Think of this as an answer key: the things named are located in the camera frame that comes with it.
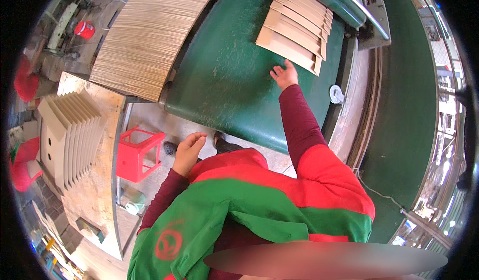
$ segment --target jacket logo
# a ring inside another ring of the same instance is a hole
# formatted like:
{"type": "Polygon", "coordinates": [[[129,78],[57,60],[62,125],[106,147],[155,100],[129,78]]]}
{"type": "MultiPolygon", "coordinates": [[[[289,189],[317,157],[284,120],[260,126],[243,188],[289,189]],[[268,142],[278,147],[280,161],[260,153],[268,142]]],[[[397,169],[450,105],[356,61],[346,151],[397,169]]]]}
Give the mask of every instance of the jacket logo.
{"type": "Polygon", "coordinates": [[[173,229],[164,230],[158,237],[155,256],[160,260],[173,260],[178,256],[183,238],[173,229]]]}

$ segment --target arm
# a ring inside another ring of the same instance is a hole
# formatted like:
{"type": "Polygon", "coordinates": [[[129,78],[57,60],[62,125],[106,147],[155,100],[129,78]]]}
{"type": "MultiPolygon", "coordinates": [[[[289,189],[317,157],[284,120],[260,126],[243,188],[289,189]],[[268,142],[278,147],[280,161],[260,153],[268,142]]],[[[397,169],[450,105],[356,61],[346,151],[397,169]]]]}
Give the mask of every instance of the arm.
{"type": "Polygon", "coordinates": [[[324,208],[342,208],[367,214],[374,219],[375,210],[351,168],[332,152],[298,85],[293,64],[284,61],[286,70],[276,66],[271,76],[283,90],[279,97],[284,133],[291,161],[298,179],[320,183],[324,208]]]}
{"type": "Polygon", "coordinates": [[[192,133],[178,145],[173,168],[145,212],[137,235],[141,230],[151,228],[173,200],[188,187],[188,175],[205,145],[206,136],[206,133],[192,133]]]}
{"type": "Polygon", "coordinates": [[[158,217],[164,213],[173,200],[175,200],[175,198],[187,187],[188,180],[182,175],[176,173],[173,169],[170,169],[170,172],[168,173],[168,176],[166,176],[165,181],[161,184],[158,193],[156,193],[155,198],[148,206],[137,234],[145,228],[151,228],[158,217]]]}
{"type": "Polygon", "coordinates": [[[328,144],[298,85],[296,69],[288,60],[284,61],[284,64],[286,70],[276,66],[270,74],[283,91],[279,96],[281,117],[289,156],[297,171],[304,152],[314,145],[328,144]]]}

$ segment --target hand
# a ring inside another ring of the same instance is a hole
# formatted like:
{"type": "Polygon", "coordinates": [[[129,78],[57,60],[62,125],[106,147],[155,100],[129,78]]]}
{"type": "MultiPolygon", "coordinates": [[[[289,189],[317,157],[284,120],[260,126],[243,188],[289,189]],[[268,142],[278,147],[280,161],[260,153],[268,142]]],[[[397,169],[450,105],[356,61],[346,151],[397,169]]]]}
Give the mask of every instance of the hand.
{"type": "Polygon", "coordinates": [[[289,60],[285,60],[284,65],[286,65],[286,71],[280,66],[274,66],[274,72],[270,71],[271,77],[276,80],[276,83],[281,91],[284,91],[284,89],[290,85],[298,84],[298,73],[296,72],[296,68],[293,66],[293,63],[291,63],[289,60]]]}
{"type": "Polygon", "coordinates": [[[178,145],[173,171],[183,177],[189,176],[191,169],[198,160],[201,148],[207,141],[206,136],[206,133],[192,133],[178,145]]]}

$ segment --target maroon sleeve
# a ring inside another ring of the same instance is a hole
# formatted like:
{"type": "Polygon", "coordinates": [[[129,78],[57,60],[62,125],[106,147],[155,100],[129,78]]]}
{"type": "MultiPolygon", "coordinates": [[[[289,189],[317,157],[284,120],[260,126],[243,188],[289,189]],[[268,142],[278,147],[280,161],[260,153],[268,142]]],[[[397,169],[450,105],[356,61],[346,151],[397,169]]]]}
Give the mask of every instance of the maroon sleeve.
{"type": "Polygon", "coordinates": [[[314,145],[328,145],[299,85],[290,85],[279,96],[284,134],[295,170],[301,156],[314,145]]]}
{"type": "Polygon", "coordinates": [[[156,193],[155,198],[151,201],[151,204],[148,206],[143,220],[141,221],[140,229],[151,228],[156,222],[158,217],[164,213],[164,211],[171,205],[173,200],[181,194],[188,187],[188,179],[181,176],[180,174],[170,169],[168,176],[166,176],[165,181],[161,184],[161,187],[156,193]]]}

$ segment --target stack of cardboard sheets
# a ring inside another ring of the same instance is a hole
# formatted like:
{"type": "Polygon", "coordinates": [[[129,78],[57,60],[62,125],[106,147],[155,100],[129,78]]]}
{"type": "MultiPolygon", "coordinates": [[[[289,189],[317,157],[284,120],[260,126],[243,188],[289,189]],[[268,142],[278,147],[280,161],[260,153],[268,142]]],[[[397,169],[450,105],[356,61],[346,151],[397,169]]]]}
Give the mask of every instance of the stack of cardboard sheets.
{"type": "Polygon", "coordinates": [[[42,115],[40,158],[63,193],[91,169],[106,116],[85,90],[46,96],[38,111],[42,115]]]}
{"type": "Polygon", "coordinates": [[[317,0],[274,0],[256,44],[320,74],[332,11],[317,0]]]}

